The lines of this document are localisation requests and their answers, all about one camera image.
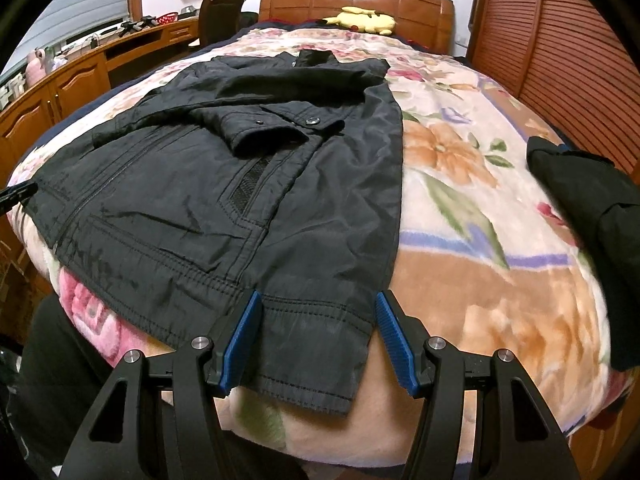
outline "chair backrest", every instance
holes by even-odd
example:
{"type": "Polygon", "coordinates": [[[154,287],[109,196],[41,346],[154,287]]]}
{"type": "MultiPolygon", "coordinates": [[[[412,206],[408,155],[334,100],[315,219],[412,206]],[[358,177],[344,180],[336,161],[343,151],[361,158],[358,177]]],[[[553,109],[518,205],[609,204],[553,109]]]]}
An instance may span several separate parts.
{"type": "Polygon", "coordinates": [[[228,40],[240,30],[245,0],[203,0],[198,17],[200,47],[228,40]]]}

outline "cabinet handle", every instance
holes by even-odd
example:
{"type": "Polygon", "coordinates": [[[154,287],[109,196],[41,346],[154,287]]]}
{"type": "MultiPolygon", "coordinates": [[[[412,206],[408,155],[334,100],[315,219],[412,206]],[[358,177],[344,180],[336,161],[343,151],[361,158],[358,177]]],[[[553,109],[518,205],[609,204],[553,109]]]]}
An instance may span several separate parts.
{"type": "Polygon", "coordinates": [[[47,108],[49,108],[49,117],[51,117],[51,122],[56,124],[56,118],[53,115],[53,106],[51,106],[51,101],[47,101],[47,108]]]}

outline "floral blanket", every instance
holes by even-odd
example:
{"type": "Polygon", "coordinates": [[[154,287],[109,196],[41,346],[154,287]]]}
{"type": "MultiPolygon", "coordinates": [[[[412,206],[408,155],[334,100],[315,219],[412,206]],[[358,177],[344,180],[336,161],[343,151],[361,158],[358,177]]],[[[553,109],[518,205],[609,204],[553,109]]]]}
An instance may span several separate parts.
{"type": "MultiPolygon", "coordinates": [[[[404,118],[401,232],[391,289],[404,311],[461,350],[513,350],[567,433],[616,399],[632,377],[609,367],[602,292],[579,240],[526,167],[529,136],[560,140],[498,84],[448,56],[344,30],[254,29],[111,98],[27,156],[11,184],[194,62],[301,48],[330,49],[341,62],[378,57],[390,65],[386,79],[404,118]]],[[[171,350],[120,319],[61,267],[21,206],[10,221],[73,324],[111,365],[132,348],[147,356],[171,350]]],[[[391,466],[406,460],[422,402],[398,385],[375,332],[346,418],[241,387],[215,403],[223,428],[301,459],[391,466]]],[[[475,419],[469,393],[459,462],[471,459],[475,419]]]]}

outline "wardrobe door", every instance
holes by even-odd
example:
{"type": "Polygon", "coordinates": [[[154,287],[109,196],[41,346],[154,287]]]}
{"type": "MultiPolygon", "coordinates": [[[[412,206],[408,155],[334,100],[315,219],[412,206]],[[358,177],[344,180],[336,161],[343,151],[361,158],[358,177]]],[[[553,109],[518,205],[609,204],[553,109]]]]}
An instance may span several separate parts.
{"type": "Polygon", "coordinates": [[[476,70],[517,96],[536,33],[539,0],[479,1],[479,30],[473,35],[476,40],[468,56],[476,70]]]}
{"type": "Polygon", "coordinates": [[[633,170],[640,156],[640,74],[587,0],[542,0],[518,98],[580,148],[633,170]]]}

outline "window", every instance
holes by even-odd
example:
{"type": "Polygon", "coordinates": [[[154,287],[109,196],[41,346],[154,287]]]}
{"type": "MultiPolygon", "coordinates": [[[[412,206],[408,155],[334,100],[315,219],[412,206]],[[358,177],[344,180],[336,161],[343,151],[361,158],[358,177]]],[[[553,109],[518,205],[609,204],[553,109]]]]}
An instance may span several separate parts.
{"type": "Polygon", "coordinates": [[[15,71],[27,54],[128,15],[127,0],[53,0],[27,31],[2,74],[15,71]]]}

